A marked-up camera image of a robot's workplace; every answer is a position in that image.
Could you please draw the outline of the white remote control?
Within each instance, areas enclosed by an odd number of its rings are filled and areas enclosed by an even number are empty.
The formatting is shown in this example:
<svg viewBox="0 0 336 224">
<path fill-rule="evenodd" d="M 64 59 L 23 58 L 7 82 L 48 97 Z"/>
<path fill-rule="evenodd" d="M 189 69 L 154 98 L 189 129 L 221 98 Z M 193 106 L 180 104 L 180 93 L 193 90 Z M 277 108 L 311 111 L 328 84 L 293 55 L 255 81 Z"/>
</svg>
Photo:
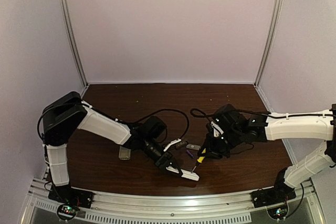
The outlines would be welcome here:
<svg viewBox="0 0 336 224">
<path fill-rule="evenodd" d="M 190 171 L 182 169 L 183 175 L 182 178 L 193 180 L 193 181 L 199 181 L 199 176 L 196 173 L 191 173 Z"/>
</svg>

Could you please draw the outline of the purple battery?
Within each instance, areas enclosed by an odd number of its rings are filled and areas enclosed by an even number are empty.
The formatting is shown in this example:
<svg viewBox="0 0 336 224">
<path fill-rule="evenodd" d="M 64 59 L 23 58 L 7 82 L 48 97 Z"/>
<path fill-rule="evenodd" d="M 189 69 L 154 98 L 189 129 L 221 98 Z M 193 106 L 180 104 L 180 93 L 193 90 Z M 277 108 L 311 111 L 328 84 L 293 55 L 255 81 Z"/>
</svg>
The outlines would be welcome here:
<svg viewBox="0 0 336 224">
<path fill-rule="evenodd" d="M 187 154 L 190 158 L 194 158 L 194 157 L 195 157 L 189 150 L 186 150 L 186 154 Z"/>
</svg>

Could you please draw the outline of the grey battery cover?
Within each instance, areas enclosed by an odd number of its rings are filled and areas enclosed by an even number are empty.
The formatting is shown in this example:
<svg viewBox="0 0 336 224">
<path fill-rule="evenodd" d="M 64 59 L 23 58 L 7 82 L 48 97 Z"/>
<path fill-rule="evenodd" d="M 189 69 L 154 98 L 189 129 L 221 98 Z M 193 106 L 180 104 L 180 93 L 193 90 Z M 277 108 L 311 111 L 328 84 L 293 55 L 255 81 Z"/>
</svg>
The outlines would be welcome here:
<svg viewBox="0 0 336 224">
<path fill-rule="evenodd" d="M 189 150 L 199 151 L 201 149 L 201 146 L 195 144 L 187 144 L 186 148 Z"/>
</svg>

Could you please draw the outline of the yellow handled screwdriver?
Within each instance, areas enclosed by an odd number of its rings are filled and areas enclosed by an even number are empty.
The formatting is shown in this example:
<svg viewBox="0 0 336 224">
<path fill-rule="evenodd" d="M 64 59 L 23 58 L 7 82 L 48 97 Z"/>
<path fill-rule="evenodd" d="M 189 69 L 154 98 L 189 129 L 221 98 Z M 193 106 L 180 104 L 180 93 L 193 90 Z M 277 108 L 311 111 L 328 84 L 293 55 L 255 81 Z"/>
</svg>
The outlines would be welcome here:
<svg viewBox="0 0 336 224">
<path fill-rule="evenodd" d="M 203 148 L 201 150 L 199 150 L 198 152 L 198 158 L 196 160 L 196 163 L 194 165 L 194 167 L 191 170 L 191 173 L 194 173 L 196 168 L 203 162 L 203 160 L 205 159 L 205 154 L 206 154 L 206 148 Z"/>
</svg>

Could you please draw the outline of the grey remote control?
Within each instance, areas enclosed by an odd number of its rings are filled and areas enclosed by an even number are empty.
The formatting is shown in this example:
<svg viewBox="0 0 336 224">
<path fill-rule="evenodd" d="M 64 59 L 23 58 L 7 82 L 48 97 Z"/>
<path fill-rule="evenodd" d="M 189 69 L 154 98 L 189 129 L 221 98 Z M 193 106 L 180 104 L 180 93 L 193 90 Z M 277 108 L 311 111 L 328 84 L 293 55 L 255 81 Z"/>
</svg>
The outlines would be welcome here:
<svg viewBox="0 0 336 224">
<path fill-rule="evenodd" d="M 129 148 L 120 146 L 118 158 L 121 161 L 128 161 L 131 159 L 131 150 Z"/>
</svg>

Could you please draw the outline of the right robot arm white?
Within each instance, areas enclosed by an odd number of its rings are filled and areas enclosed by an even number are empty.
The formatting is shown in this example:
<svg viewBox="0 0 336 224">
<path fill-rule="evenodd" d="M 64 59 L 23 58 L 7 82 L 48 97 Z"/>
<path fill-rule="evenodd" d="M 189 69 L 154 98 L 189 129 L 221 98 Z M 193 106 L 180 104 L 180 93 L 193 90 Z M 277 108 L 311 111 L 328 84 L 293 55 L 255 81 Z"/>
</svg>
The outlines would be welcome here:
<svg viewBox="0 0 336 224">
<path fill-rule="evenodd" d="M 311 113 L 247 112 L 227 104 L 210 115 L 209 133 L 199 157 L 229 158 L 240 144 L 286 138 L 319 139 L 323 143 L 298 163 L 281 170 L 274 188 L 292 191 L 304 180 L 335 166 L 335 108 Z"/>
</svg>

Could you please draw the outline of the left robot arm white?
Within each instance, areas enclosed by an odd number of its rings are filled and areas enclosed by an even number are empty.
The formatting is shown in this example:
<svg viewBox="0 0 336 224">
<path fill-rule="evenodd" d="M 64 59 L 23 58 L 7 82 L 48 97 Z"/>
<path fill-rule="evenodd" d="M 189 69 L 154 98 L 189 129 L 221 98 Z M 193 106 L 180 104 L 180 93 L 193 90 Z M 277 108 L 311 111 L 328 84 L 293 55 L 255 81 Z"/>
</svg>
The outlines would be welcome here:
<svg viewBox="0 0 336 224">
<path fill-rule="evenodd" d="M 94 108 L 75 91 L 45 107 L 37 121 L 37 134 L 43 142 L 52 183 L 56 187 L 70 186 L 66 149 L 77 130 L 93 133 L 131 150 L 142 150 L 158 169 L 182 176 L 174 156 L 156 142 L 166 129 L 166 124 L 155 113 L 133 123 L 120 121 Z"/>
</svg>

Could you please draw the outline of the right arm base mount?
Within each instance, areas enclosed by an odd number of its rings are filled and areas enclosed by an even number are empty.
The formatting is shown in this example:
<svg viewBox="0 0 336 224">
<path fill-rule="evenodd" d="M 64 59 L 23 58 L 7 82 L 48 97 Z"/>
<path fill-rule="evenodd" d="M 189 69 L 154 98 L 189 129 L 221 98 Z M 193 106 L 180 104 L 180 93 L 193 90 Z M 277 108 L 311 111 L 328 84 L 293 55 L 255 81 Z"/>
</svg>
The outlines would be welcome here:
<svg viewBox="0 0 336 224">
<path fill-rule="evenodd" d="M 250 194 L 255 208 L 279 204 L 296 198 L 295 190 L 288 186 L 259 189 Z"/>
</svg>

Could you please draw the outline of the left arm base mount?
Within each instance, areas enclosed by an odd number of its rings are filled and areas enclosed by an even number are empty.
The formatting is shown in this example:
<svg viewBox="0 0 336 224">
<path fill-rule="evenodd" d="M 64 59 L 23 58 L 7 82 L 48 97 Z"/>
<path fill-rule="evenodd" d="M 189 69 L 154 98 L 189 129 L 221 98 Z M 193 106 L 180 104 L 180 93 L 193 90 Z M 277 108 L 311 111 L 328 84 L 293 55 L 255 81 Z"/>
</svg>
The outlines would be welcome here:
<svg viewBox="0 0 336 224">
<path fill-rule="evenodd" d="M 71 206 L 89 209 L 93 200 L 93 192 L 68 186 L 53 187 L 48 194 L 48 198 L 60 203 L 70 204 Z"/>
</svg>

